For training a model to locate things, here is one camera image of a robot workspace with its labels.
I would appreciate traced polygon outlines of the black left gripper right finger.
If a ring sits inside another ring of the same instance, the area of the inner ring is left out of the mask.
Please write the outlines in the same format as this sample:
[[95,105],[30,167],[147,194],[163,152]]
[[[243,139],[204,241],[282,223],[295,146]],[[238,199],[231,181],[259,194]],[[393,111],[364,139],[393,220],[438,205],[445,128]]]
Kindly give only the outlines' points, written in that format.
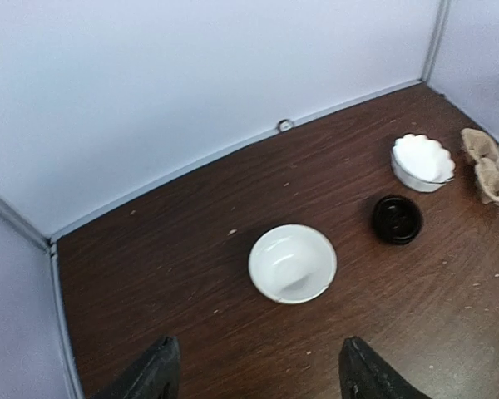
[[360,337],[343,341],[338,374],[342,398],[429,399]]

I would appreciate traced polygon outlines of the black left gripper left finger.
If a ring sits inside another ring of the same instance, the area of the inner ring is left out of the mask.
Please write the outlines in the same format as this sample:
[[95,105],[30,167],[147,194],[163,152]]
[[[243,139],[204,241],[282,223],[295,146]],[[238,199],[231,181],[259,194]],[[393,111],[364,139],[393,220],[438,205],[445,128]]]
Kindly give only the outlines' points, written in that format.
[[114,382],[92,398],[177,398],[180,346],[176,337],[161,337]]

